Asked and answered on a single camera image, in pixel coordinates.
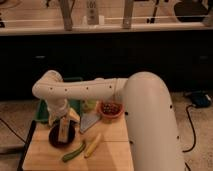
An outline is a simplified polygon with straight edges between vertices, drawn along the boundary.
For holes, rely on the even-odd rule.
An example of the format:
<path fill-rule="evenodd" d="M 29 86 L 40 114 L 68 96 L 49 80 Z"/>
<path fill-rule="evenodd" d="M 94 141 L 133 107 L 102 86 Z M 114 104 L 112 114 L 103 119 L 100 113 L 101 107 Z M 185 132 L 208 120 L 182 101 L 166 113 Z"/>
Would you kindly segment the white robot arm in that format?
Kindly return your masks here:
<path fill-rule="evenodd" d="M 74 83 L 59 80 L 56 71 L 46 72 L 33 86 L 33 94 L 58 108 L 60 100 L 91 99 L 118 102 L 128 113 L 127 129 L 134 171 L 184 171 L 179 132 L 168 88 L 150 72 L 128 78 L 95 79 Z"/>

